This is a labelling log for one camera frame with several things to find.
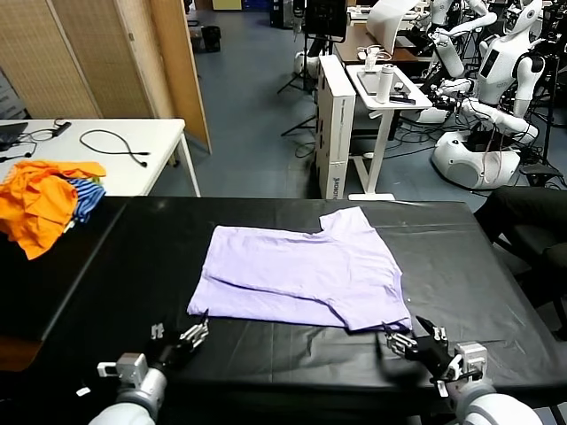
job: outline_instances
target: black bag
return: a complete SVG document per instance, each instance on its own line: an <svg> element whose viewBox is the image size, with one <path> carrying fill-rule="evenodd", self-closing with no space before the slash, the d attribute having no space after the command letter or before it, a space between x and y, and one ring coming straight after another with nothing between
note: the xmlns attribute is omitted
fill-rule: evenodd
<svg viewBox="0 0 567 425"><path fill-rule="evenodd" d="M219 27L202 27L201 33L206 51L221 51L221 29Z"/></svg>

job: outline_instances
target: striped cloth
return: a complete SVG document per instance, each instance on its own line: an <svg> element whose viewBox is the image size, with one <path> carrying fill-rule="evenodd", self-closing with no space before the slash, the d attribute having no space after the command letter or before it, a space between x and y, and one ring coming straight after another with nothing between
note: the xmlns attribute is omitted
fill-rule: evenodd
<svg viewBox="0 0 567 425"><path fill-rule="evenodd" d="M79 201L73 212L73 219L80 223L89 220L90 212L95 209L98 201L102 199L106 191L100 184L86 179L67 179L77 189Z"/></svg>

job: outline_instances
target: white cylinder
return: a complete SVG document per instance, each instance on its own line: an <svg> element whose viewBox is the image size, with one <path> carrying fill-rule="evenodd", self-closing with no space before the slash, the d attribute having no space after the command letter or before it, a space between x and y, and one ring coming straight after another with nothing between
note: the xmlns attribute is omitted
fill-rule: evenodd
<svg viewBox="0 0 567 425"><path fill-rule="evenodd" d="M395 66L390 64L382 65L380 80L376 94L376 101L385 104L390 99L390 89L392 88L393 70Z"/></svg>
<svg viewBox="0 0 567 425"><path fill-rule="evenodd" d="M447 43L438 44L435 49L449 75L453 78L459 78L464 73L464 65L453 43L448 41Z"/></svg>

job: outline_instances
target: pile of clothes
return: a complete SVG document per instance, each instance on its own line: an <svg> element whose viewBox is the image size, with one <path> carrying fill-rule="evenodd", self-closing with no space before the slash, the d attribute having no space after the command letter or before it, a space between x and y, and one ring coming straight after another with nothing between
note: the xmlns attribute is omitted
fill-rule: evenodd
<svg viewBox="0 0 567 425"><path fill-rule="evenodd" d="M0 184L0 231L28 259L48 251L70 223L85 222L105 195L96 162L20 161Z"/></svg>

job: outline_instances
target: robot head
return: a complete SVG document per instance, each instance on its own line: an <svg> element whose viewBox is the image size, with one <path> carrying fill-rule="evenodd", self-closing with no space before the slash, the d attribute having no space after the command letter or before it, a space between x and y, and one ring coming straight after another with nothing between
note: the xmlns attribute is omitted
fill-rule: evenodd
<svg viewBox="0 0 567 425"><path fill-rule="evenodd" d="M518 34L533 25L541 12L542 0L512 0L506 10L504 34Z"/></svg>

